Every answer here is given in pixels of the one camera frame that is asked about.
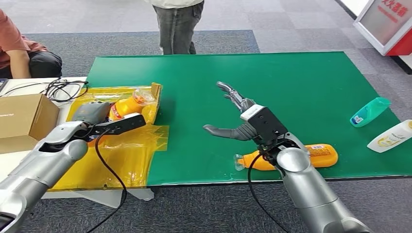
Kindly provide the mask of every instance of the green mat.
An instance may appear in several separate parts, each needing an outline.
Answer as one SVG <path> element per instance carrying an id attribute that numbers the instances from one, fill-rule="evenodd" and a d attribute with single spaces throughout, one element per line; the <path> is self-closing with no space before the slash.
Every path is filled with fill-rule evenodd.
<path id="1" fill-rule="evenodd" d="M 93 87 L 164 85 L 156 124 L 170 125 L 168 150 L 156 152 L 148 185 L 236 182 L 234 154 L 253 142 L 213 137 L 202 126 L 234 128 L 240 113 L 216 81 L 268 106 L 304 144 L 331 144 L 338 163 L 326 178 L 412 175 L 412 140 L 379 154 L 366 145 L 399 120 L 386 110 L 363 128 L 350 117 L 377 93 L 343 52 L 98 57 L 87 79 Z M 277 171 L 254 171 L 254 180 L 279 180 Z"/>

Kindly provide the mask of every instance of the wire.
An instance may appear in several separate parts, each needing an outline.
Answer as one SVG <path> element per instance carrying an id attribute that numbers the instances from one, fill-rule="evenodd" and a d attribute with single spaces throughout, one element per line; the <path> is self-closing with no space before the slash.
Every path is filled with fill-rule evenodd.
<path id="1" fill-rule="evenodd" d="M 91 126 L 91 128 L 90 128 L 90 130 L 89 131 L 87 131 L 83 136 L 73 136 L 73 137 L 76 137 L 76 138 L 85 138 L 85 137 L 87 137 L 87 136 L 89 136 L 89 134 L 93 131 L 93 129 L 94 129 L 94 127 L 96 126 L 97 124 L 94 124 L 94 125 L 92 125 Z"/>
<path id="2" fill-rule="evenodd" d="M 249 184 L 250 192 L 252 193 L 252 196 L 253 196 L 253 198 L 255 199 L 255 201 L 257 202 L 257 204 L 258 204 L 258 205 L 262 208 L 262 210 L 271 218 L 271 220 L 273 220 L 273 221 L 276 223 L 276 225 L 278 225 L 280 228 L 282 228 L 282 230 L 283 230 L 284 232 L 289 233 L 288 230 L 286 230 L 274 217 L 272 217 L 271 214 L 269 214 L 269 212 L 266 211 L 265 207 L 263 207 L 263 205 L 260 203 L 260 201 L 259 201 L 258 198 L 256 197 L 255 191 L 253 190 L 253 187 L 252 187 L 252 179 L 250 178 L 250 174 L 251 174 L 251 172 L 252 172 L 252 168 L 253 168 L 253 165 L 255 164 L 256 160 L 258 160 L 258 158 L 261 157 L 261 156 L 262 156 L 262 154 L 259 154 L 258 156 L 256 156 L 256 157 L 253 159 L 252 163 L 250 164 L 249 169 L 247 170 L 247 182 L 248 182 L 248 184 Z"/>
<path id="3" fill-rule="evenodd" d="M 102 157 L 102 155 L 100 154 L 100 151 L 99 151 L 99 141 L 100 141 L 100 139 L 102 138 L 103 135 L 105 135 L 110 130 L 111 129 L 108 129 L 108 130 L 104 131 L 101 135 L 99 135 L 99 137 L 97 137 L 96 142 L 94 143 L 94 149 L 96 150 L 96 154 L 99 157 L 100 161 L 103 163 L 103 165 L 116 177 L 116 179 L 118 179 L 121 186 L 123 187 L 123 191 L 121 193 L 121 199 L 120 199 L 119 206 L 112 213 L 110 213 L 106 218 L 104 218 L 101 222 L 99 222 L 96 226 L 94 226 L 92 229 L 88 230 L 87 233 L 90 233 L 90 232 L 94 231 L 100 225 L 102 225 L 104 222 L 106 222 L 111 216 L 113 216 L 117 212 L 117 210 L 119 210 L 123 206 L 124 202 L 126 201 L 126 197 L 127 197 L 126 185 L 124 185 L 123 181 L 116 174 L 116 172 L 106 163 L 106 161 L 103 159 L 103 157 Z"/>
<path id="4" fill-rule="evenodd" d="M 47 87 L 42 90 L 40 93 L 44 94 L 48 99 L 58 102 L 58 103 L 63 103 L 63 102 L 69 102 L 71 100 L 74 100 L 75 98 L 79 98 L 80 96 L 83 96 L 84 94 L 86 94 L 88 92 L 88 82 L 87 81 L 67 81 L 67 80 L 62 80 L 61 78 L 57 78 L 53 81 L 51 81 L 50 83 L 33 83 L 30 85 L 25 85 L 25 86 L 20 86 L 20 87 L 14 87 L 10 90 L 8 90 L 7 92 L 5 92 L 3 95 L 1 95 L 0 97 L 3 97 L 13 91 L 16 91 L 18 89 L 22 89 L 25 87 L 29 87 L 29 86 L 34 86 L 34 85 L 41 85 L 41 84 L 47 84 Z M 80 93 L 80 90 L 82 89 L 82 84 L 85 85 L 86 89 L 83 93 L 81 93 L 80 95 L 78 95 Z M 69 85 L 76 85 L 78 86 L 76 92 L 74 94 L 70 94 L 69 92 L 67 92 L 64 88 L 69 86 Z M 65 99 L 58 99 L 56 97 L 56 95 L 60 92 L 63 92 L 65 95 L 67 95 L 67 97 Z"/>

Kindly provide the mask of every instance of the orange shirt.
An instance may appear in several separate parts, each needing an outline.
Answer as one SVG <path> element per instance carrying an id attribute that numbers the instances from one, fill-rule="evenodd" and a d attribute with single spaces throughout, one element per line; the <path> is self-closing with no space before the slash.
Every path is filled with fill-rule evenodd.
<path id="1" fill-rule="evenodd" d="M 15 24 L 0 9 L 0 69 L 10 65 L 10 57 L 6 53 L 10 50 L 32 52 L 47 51 L 47 48 L 22 36 Z"/>

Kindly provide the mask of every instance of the teal bottle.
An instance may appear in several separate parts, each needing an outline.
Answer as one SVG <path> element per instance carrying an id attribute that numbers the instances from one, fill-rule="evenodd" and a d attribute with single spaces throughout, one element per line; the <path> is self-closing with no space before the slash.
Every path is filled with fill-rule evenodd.
<path id="1" fill-rule="evenodd" d="M 362 127 L 385 111 L 391 102 L 387 98 L 378 97 L 373 99 L 350 119 L 350 123 L 359 128 Z"/>

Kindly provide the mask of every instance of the black cable bundle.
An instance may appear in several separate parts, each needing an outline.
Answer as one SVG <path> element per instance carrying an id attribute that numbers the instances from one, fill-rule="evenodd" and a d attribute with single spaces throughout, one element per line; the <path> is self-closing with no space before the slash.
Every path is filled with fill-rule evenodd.
<path id="1" fill-rule="evenodd" d="M 41 85 L 41 84 L 47 84 L 47 87 L 40 92 L 40 94 L 44 94 L 48 99 L 55 101 L 57 103 L 63 103 L 63 102 L 69 102 L 71 100 L 74 100 L 75 98 L 79 98 L 80 96 L 83 96 L 84 94 L 87 93 L 88 91 L 88 82 L 87 81 L 67 81 L 67 80 L 62 80 L 62 78 L 57 78 L 56 80 L 50 82 L 50 83 L 32 83 L 29 85 L 25 85 L 25 86 L 20 86 L 20 87 L 16 87 L 13 89 L 8 90 L 6 93 L 4 93 L 3 95 L 1 95 L 0 97 L 3 97 L 15 90 L 18 89 L 22 89 L 22 88 L 26 88 L 29 86 L 35 86 L 35 85 Z M 79 94 L 80 90 L 82 89 L 82 85 L 84 84 L 86 86 L 86 90 Z M 76 91 L 76 93 L 74 94 L 69 94 L 66 90 L 64 90 L 65 87 L 69 86 L 69 85 L 76 85 L 78 86 L 78 89 Z M 63 93 L 65 93 L 67 95 L 67 98 L 65 99 L 58 99 L 56 97 L 56 95 L 59 93 L 59 91 L 62 91 Z"/>

